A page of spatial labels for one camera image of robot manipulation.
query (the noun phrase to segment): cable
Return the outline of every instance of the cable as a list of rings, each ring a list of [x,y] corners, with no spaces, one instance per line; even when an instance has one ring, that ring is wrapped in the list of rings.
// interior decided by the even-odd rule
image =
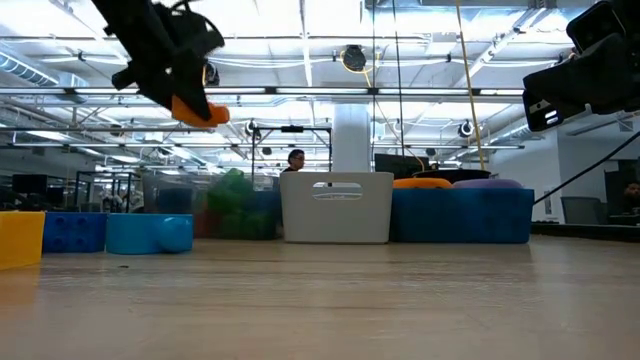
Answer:
[[[400,145],[402,146],[402,157],[404,158],[404,114],[402,106],[402,70],[400,69],[400,38],[398,36],[398,21],[396,19],[396,0],[393,0],[393,28],[396,35],[396,61],[398,63],[398,97],[400,101]]]
[[[389,127],[393,135],[396,137],[396,139],[400,141],[400,136],[398,136],[398,133],[395,130],[393,130],[393,125],[391,125],[391,123],[389,122],[389,119],[385,116],[384,111],[382,111],[382,107],[380,106],[380,103],[377,100],[373,107],[374,109],[376,105],[380,109],[380,114],[382,115],[382,118],[384,119],[384,121],[387,123],[387,126]],[[420,163],[420,166],[422,167],[422,171],[426,171],[426,168],[424,166],[424,162],[422,161],[422,159],[420,159],[420,157],[414,154],[413,151],[411,151],[410,149],[407,149],[407,151],[409,152],[409,154],[413,155],[416,158],[416,160],[418,160],[418,162]]]
[[[471,117],[473,119],[473,129],[476,134],[476,145],[478,146],[478,156],[480,157],[480,168],[485,169],[484,156],[482,154],[482,139],[480,138],[480,128],[478,127],[478,117],[476,116],[476,106],[473,100],[473,89],[471,88],[471,74],[469,73],[469,58],[467,57],[467,46],[464,42],[464,31],[462,31],[462,15],[460,12],[460,0],[456,0],[456,12],[458,13],[458,25],[460,26],[460,43],[462,45],[462,56],[464,57],[464,72],[467,77],[467,90],[469,91],[469,101],[471,102]]]
[[[558,191],[560,191],[563,187],[571,184],[572,182],[574,182],[575,180],[577,180],[578,178],[582,177],[584,174],[588,173],[589,171],[597,168],[598,166],[602,165],[605,161],[611,159],[615,154],[619,153],[620,150],[624,149],[625,147],[627,147],[629,144],[631,144],[633,142],[633,140],[637,139],[638,137],[640,137],[640,131],[638,131],[637,133],[635,133],[633,136],[631,136],[627,141],[623,142],[622,145],[618,146],[615,150],[613,150],[611,153],[609,153],[607,156],[603,157],[600,161],[596,162],[595,164],[589,166],[588,168],[582,170],[581,172],[579,172],[578,174],[576,174],[575,176],[573,176],[571,179],[563,182],[562,184],[560,184],[558,187],[556,187],[555,189],[551,190],[550,192],[546,193],[543,197],[539,198],[538,200],[536,200],[533,204],[537,204],[541,201],[544,201],[546,198],[550,197],[551,195],[557,193]]]
[[[377,1],[373,2],[373,14],[371,15],[371,29],[372,29],[372,36],[373,36],[373,52],[376,54],[373,57],[373,68],[376,68],[376,58],[378,57],[378,52],[376,51],[376,3]],[[371,82],[369,81],[369,74],[367,74],[366,72],[364,73],[364,78],[367,79],[367,85],[369,85],[369,87],[371,87]],[[376,71],[373,72],[373,87],[376,87]],[[371,125],[373,125],[373,136],[371,139],[371,163],[374,164],[374,168],[372,170],[375,170],[375,146],[376,146],[376,103],[378,102],[378,99],[376,99],[376,91],[373,92],[373,116],[371,118]]]

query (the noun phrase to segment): blue storage bin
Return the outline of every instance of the blue storage bin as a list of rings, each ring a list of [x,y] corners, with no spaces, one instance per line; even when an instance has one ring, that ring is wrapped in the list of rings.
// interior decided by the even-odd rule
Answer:
[[[107,214],[48,212],[42,237],[43,253],[104,251]]]
[[[525,244],[533,200],[527,189],[395,189],[391,239]]]
[[[111,214],[107,252],[119,255],[181,253],[193,248],[193,216]]]

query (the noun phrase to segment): purple cushion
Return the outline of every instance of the purple cushion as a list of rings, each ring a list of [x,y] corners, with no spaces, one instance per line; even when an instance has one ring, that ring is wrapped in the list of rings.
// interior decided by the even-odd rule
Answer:
[[[522,189],[522,185],[509,179],[476,179],[458,181],[454,189]]]

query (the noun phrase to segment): metal frame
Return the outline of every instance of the metal frame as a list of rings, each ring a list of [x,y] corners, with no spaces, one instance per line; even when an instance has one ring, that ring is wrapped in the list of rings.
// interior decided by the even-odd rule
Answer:
[[[102,177],[112,178],[113,182],[115,183],[116,182],[115,175],[117,175],[117,174],[120,174],[120,173],[110,173],[110,172],[101,172],[101,171],[77,171],[76,172],[76,184],[75,184],[75,189],[74,189],[75,193],[73,195],[73,203],[74,203],[74,205],[75,206],[80,206],[80,204],[78,204],[78,201],[79,201],[78,190],[80,190],[80,181],[81,181],[80,180],[80,176],[87,175],[87,176],[95,177],[96,175],[99,175],[99,176],[102,176]],[[127,201],[127,206],[125,207],[125,212],[126,213],[129,212],[129,205],[131,203],[131,181],[133,180],[134,176],[138,180],[142,180],[142,177],[140,175],[134,174],[134,173],[128,173],[128,176],[127,176],[127,197],[129,199],[129,201]],[[86,181],[86,183],[89,186],[89,191],[87,191],[87,197],[89,197],[90,196],[89,194],[90,194],[90,191],[91,191],[91,187],[92,187],[92,185],[90,185],[90,184],[93,184],[93,182]],[[112,187],[112,189],[111,189],[112,195],[115,195],[114,194],[114,189],[115,189],[114,187]]]
[[[326,131],[329,134],[329,143],[327,144],[326,142],[322,141],[324,143],[324,146],[326,146],[327,148],[329,148],[329,171],[331,171],[332,169],[332,160],[333,160],[333,133],[332,133],[332,128],[330,127],[309,127],[309,126],[296,126],[295,128],[297,129],[301,129],[302,131],[300,132],[305,132],[305,131],[311,131],[312,133],[314,133],[315,135],[318,136],[318,139],[320,139],[320,141],[322,141],[322,139],[320,138],[320,136],[318,135],[317,131]],[[253,132],[251,133],[251,183],[254,184],[255,183],[255,167],[256,167],[256,148],[258,147],[258,145],[260,145],[260,143],[262,143],[264,140],[266,140],[269,135],[271,135],[271,133],[273,133],[274,131],[282,131],[282,132],[288,132],[291,133],[292,131],[290,131],[291,126],[280,126],[280,127],[276,127],[276,126],[256,126],[253,128]],[[267,133],[265,135],[263,135],[262,139],[260,139],[260,142],[258,142],[256,144],[256,133],[264,130]],[[288,147],[290,148],[295,148],[295,144],[290,144]]]

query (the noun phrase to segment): plastic container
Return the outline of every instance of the plastic container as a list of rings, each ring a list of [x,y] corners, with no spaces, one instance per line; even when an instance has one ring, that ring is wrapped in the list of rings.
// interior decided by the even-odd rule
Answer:
[[[280,182],[286,242],[389,241],[393,174],[288,172]]]
[[[43,212],[0,212],[0,270],[40,262],[44,218]]]
[[[104,251],[107,214],[48,212],[42,238],[43,253]]]
[[[193,248],[193,216],[111,214],[107,252],[119,255],[181,253]]]
[[[533,190],[395,189],[391,237],[397,242],[529,241]]]

